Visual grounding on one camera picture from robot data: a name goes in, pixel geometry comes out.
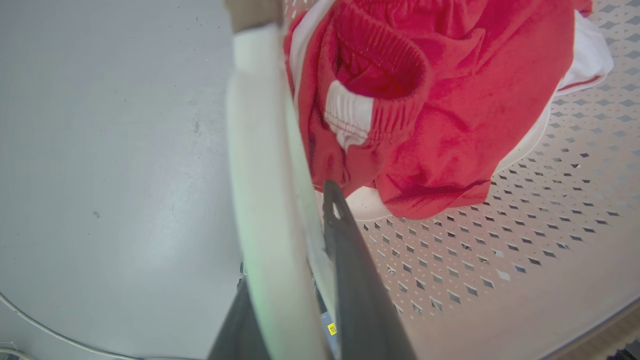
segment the laundry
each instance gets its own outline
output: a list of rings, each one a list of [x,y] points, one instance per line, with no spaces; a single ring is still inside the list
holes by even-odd
[[[285,41],[312,180],[399,217],[486,198],[574,63],[581,1],[320,0]]]
[[[613,69],[613,59],[600,30],[589,19],[575,15],[573,63],[556,95],[566,95],[599,85]]]

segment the gray panel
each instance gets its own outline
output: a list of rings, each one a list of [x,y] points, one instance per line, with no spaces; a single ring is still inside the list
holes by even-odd
[[[240,262],[229,27],[220,1],[0,3],[0,292],[26,313],[124,354],[206,356]],[[13,317],[0,341],[88,357]]]

